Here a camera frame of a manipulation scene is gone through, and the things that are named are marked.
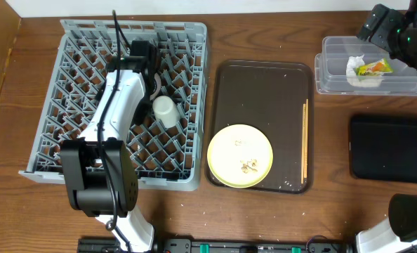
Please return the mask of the yellow green snack wrapper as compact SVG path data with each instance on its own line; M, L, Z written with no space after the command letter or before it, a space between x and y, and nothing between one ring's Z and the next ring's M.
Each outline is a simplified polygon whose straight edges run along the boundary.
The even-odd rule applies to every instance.
M374 63L369 63L355 68L357 76L381 76L393 73L393 68L386 58L382 58Z

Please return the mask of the pink bowl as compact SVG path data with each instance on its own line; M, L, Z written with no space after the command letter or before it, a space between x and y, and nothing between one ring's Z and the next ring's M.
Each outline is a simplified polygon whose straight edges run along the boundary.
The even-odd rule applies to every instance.
M154 74L154 90L153 90L153 93L150 95L150 100L154 100L158 96L160 90L161 90L161 78L159 76L159 73L156 72Z

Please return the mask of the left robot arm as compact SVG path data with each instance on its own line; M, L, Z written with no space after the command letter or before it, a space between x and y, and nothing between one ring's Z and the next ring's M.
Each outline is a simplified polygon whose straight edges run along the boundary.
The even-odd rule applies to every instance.
M107 64L103 93L91 123L63 141L60 159L71 207L103 223L122 252L160 252L154 227L141 214L138 177L126 147L132 124L142 124L157 93L159 52L132 41L128 56Z

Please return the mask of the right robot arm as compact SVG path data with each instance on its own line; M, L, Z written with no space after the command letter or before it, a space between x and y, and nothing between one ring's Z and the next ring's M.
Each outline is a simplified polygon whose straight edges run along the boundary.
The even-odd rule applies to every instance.
M375 5L357 38L417 70L417 1L411 1L406 13ZM417 195L394 195L387 219L356 235L355 252L417 252Z

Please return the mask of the white cup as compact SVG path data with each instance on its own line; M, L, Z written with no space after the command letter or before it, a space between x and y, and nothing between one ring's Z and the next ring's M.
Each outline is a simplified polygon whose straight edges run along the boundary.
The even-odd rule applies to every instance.
M166 128L174 127L180 120L177 105L168 96L157 97L152 109L156 120L161 121Z

